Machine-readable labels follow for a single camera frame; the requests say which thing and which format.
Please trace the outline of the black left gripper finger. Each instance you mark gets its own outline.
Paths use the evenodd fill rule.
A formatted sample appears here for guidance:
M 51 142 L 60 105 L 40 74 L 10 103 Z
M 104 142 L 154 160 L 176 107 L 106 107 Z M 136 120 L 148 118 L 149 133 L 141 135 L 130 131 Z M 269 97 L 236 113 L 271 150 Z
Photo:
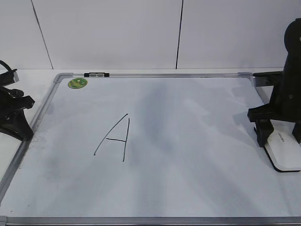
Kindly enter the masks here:
M 0 132 L 20 141 L 31 140 L 33 131 L 29 126 L 24 111 L 13 112 L 0 119 Z

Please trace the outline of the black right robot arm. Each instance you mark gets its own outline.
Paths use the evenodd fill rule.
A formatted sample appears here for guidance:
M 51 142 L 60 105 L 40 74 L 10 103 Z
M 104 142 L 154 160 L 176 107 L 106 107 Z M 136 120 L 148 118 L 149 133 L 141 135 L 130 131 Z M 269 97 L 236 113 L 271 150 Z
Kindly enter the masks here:
M 247 117 L 256 125 L 257 142 L 264 147 L 274 131 L 271 120 L 294 122 L 292 134 L 301 142 L 301 20 L 289 24 L 284 35 L 287 58 L 282 71 L 254 73 L 256 80 L 261 79 L 259 87 L 273 86 L 269 102 L 250 108 Z

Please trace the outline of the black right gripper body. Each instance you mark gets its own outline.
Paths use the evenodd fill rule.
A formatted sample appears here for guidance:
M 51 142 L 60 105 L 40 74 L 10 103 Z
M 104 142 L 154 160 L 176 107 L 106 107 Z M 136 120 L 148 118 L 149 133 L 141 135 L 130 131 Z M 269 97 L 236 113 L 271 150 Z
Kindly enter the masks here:
M 291 83 L 282 86 L 273 85 L 272 93 L 267 104 L 248 109 L 247 117 L 250 122 L 257 120 L 277 120 L 301 122 L 301 84 Z

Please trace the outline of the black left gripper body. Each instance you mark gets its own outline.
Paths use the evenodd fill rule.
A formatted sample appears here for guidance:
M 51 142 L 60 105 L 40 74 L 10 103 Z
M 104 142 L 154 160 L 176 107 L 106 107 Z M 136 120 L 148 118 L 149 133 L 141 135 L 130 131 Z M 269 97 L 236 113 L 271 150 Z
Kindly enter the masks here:
M 27 122 L 24 109 L 31 109 L 35 101 L 31 96 L 24 96 L 19 89 L 0 87 L 0 122 L 16 120 L 17 116 Z

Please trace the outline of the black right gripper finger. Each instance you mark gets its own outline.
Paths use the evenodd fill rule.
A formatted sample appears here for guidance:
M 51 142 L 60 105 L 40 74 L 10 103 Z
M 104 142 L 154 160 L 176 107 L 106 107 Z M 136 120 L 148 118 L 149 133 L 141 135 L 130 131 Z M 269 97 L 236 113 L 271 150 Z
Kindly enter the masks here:
M 301 123 L 296 122 L 292 131 L 292 135 L 296 139 L 296 141 L 300 144 L 301 143 Z
M 264 147 L 269 136 L 273 133 L 274 127 L 270 120 L 256 120 L 255 130 L 259 147 Z

